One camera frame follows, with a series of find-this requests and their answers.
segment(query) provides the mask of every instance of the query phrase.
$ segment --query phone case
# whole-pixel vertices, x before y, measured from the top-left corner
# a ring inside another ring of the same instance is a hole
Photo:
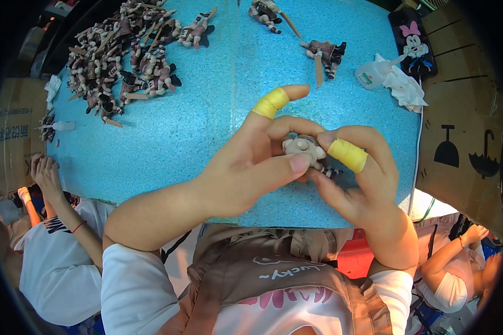
[[[416,10],[403,8],[389,13],[388,17],[399,54],[408,55],[401,62],[404,73],[416,80],[435,76],[438,67],[434,53]]]

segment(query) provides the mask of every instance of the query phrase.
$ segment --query minnie mouse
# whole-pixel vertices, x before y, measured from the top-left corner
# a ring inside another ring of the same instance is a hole
[[[402,35],[406,37],[406,45],[404,46],[403,53],[412,58],[408,72],[411,73],[412,68],[417,61],[425,65],[430,71],[432,64],[423,59],[423,57],[429,53],[429,46],[421,43],[421,39],[419,38],[421,32],[417,28],[416,21],[412,21],[410,23],[410,27],[403,25],[400,26],[400,29],[402,30]]]

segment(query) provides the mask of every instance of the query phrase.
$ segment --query red stool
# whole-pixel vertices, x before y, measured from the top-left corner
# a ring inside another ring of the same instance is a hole
[[[351,240],[348,240],[337,255],[337,271],[350,279],[367,276],[374,254],[367,244],[363,229],[355,229]]]

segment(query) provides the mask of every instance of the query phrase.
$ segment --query white t-shirt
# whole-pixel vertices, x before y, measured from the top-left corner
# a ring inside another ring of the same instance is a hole
[[[81,199],[76,211],[102,238],[114,206]],[[59,218],[30,229],[15,250],[24,249],[19,289],[41,318],[72,326],[101,310],[101,275]]]
[[[108,334],[156,332],[179,310],[161,260],[150,252],[109,246],[102,256],[101,315]],[[388,306],[395,335],[404,334],[413,279],[402,271],[371,276]],[[274,291],[222,307],[213,334],[291,334],[312,326],[321,334],[351,334],[352,318],[341,296],[324,287]]]
[[[482,246],[478,246],[474,251],[484,259]],[[418,289],[430,305],[448,314],[460,311],[468,300],[466,283],[462,278],[449,272],[445,273],[435,293],[430,290],[424,281],[419,283]]]

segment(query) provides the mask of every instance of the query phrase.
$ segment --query white cable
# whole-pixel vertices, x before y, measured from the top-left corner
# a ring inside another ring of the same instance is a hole
[[[421,84],[421,76],[419,76],[419,86],[423,89]],[[412,182],[412,194],[410,196],[410,204],[408,205],[408,216],[411,218],[412,216],[412,205],[414,204],[414,194],[416,190],[416,179],[417,173],[419,171],[419,143],[421,142],[421,132],[423,130],[423,106],[421,106],[421,121],[419,123],[419,136],[417,137],[417,145],[416,145],[416,170],[414,172],[414,181]]]

